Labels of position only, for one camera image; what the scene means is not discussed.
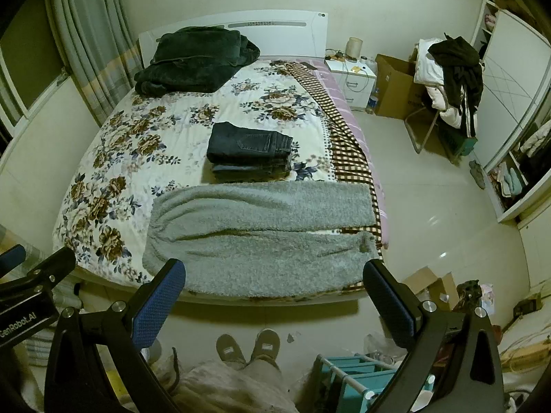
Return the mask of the floral bed blanket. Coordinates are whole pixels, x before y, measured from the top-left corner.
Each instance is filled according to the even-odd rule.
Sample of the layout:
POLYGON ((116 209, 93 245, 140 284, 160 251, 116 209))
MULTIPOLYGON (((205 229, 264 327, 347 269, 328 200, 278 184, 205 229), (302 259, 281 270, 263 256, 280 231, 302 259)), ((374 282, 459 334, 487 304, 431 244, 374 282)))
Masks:
POLYGON ((374 218, 367 229, 387 245, 383 192, 351 102, 320 60, 259 60, 218 91, 128 93, 84 153, 63 197, 52 244, 69 247, 83 271, 136 287, 157 197, 214 184, 207 157, 214 125, 274 130, 292 139, 291 181, 361 183, 374 218))

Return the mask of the person's left shoe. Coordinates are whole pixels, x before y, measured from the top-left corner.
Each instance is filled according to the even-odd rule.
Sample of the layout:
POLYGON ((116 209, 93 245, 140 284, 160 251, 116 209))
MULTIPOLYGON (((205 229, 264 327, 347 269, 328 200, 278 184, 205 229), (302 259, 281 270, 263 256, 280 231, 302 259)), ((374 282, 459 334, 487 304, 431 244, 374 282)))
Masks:
POLYGON ((217 339, 216 351, 219 355, 219 359, 233 369, 242 369, 247 364, 241 348, 229 334, 221 335, 217 339))

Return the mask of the brown cardboard box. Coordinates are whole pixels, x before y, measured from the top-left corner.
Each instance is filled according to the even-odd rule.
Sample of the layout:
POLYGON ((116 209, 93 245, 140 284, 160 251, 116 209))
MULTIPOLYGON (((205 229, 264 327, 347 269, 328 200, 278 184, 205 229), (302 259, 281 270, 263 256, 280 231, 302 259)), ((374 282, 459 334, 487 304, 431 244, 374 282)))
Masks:
POLYGON ((416 66, 391 56, 378 54, 377 63, 378 102, 374 113, 382 117, 405 119, 423 107, 425 87, 414 83, 416 66))

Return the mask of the person's grey trouser legs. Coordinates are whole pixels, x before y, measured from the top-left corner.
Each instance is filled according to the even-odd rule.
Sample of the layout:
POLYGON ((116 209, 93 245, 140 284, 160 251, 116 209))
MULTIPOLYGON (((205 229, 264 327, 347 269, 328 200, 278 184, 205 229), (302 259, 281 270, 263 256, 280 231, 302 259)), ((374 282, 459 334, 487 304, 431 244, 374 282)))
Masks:
POLYGON ((261 356, 237 363, 207 361, 186 370, 176 355, 152 369, 182 412, 295 412, 277 364, 261 356))

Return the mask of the grey fleece pants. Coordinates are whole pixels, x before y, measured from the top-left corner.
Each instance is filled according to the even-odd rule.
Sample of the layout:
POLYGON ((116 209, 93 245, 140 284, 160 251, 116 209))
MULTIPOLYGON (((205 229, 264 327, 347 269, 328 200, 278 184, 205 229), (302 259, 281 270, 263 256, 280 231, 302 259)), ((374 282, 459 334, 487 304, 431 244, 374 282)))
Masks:
POLYGON ((182 188, 155 200, 142 256, 171 258, 188 290, 223 297, 311 296, 340 290, 378 258, 365 184, 277 181, 182 188))

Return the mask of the chair with piled clothes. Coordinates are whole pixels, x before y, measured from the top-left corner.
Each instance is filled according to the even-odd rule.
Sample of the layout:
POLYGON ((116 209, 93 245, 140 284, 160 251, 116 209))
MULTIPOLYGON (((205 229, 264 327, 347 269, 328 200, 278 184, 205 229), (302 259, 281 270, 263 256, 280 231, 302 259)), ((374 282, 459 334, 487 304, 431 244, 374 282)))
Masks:
POLYGON ((462 152, 471 150, 478 133, 478 108, 484 91, 484 62, 461 36, 420 39, 414 47, 414 83, 422 86, 424 105, 442 121, 445 136, 462 152))

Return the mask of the white nightstand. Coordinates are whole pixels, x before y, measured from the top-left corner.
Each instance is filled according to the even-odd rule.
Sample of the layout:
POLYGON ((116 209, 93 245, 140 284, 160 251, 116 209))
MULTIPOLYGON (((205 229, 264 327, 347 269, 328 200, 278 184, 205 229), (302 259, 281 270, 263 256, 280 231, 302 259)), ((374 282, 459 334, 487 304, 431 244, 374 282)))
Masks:
POLYGON ((325 60, 347 104, 353 109, 365 109, 374 90, 376 75, 363 63, 348 60, 325 60))

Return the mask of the grey striped curtain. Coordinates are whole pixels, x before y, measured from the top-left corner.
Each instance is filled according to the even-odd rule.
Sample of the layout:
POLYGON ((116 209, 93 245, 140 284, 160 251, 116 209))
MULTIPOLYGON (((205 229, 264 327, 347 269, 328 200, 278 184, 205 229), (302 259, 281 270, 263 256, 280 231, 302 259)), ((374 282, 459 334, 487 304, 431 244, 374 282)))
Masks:
POLYGON ((103 124, 142 69, 122 0, 47 1, 62 58, 92 116, 103 124))

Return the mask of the small open cardboard box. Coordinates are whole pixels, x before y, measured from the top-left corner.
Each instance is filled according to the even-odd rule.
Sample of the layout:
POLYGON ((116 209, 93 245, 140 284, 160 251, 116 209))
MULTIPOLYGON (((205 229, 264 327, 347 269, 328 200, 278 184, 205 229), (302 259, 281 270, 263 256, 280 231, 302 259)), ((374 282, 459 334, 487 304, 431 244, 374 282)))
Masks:
POLYGON ((423 267, 406 278, 404 284, 421 302, 432 301, 442 310, 452 310, 459 302, 451 272, 438 277, 429 267, 423 267))

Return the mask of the teal white drying rack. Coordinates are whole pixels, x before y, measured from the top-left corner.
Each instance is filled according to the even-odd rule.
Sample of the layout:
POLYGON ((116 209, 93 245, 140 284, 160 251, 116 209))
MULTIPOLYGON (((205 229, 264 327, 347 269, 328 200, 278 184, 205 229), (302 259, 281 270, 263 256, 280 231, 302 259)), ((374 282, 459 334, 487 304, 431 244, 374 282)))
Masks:
POLYGON ((400 379, 407 371, 404 361, 394 364, 356 353, 345 357, 319 354, 313 366, 315 412, 381 412, 391 396, 404 392, 407 400, 396 403, 400 412, 415 412, 429 405, 435 376, 423 372, 410 387, 400 379))

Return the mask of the person's right shoe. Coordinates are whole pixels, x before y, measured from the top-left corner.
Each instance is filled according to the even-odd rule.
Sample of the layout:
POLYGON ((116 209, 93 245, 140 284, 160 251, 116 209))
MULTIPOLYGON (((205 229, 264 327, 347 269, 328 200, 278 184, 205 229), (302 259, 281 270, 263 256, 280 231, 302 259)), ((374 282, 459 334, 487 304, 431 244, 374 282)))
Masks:
POLYGON ((262 360, 277 367, 277 357, 280 351, 280 337, 276 331, 270 328, 264 328, 255 339, 253 351, 250 360, 262 360))

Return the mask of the person's shoe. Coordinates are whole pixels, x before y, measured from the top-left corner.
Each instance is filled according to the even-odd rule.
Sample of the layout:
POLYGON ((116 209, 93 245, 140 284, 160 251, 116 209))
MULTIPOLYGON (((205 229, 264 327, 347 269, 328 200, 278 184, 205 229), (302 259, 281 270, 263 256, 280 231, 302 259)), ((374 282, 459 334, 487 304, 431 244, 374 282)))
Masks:
POLYGON ((255 339, 253 351, 250 360, 262 360, 277 367, 277 357, 280 351, 280 337, 276 331, 270 328, 264 328, 255 339))
POLYGON ((219 355, 219 359, 233 369, 242 369, 247 364, 241 348, 229 334, 221 335, 217 339, 216 351, 219 355))

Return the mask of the white wardrobe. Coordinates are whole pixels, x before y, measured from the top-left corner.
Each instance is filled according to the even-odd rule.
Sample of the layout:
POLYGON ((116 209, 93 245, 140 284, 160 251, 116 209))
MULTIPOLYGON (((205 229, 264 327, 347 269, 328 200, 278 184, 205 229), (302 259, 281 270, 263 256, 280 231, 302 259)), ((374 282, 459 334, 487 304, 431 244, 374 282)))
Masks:
POLYGON ((485 66, 475 157, 500 222, 550 188, 550 42, 511 4, 483 0, 471 40, 485 66))

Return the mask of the folded dark jeans stack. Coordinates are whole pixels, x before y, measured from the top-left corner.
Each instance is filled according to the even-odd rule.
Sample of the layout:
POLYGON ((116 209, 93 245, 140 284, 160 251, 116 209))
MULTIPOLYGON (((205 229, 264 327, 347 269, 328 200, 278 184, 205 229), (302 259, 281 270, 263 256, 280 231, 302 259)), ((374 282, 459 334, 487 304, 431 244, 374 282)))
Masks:
POLYGON ((278 131, 242 128, 225 121, 213 126, 206 158, 219 181, 283 178, 291 170, 292 142, 278 131))

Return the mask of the cream table lamp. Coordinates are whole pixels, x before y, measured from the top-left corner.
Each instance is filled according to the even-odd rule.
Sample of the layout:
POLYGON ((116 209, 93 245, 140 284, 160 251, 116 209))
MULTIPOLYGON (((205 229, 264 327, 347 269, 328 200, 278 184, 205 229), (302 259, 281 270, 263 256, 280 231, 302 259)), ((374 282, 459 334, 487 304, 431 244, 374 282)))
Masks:
POLYGON ((352 36, 346 42, 345 56, 351 61, 358 60, 362 56, 362 45, 363 41, 360 38, 354 38, 354 36, 352 36))

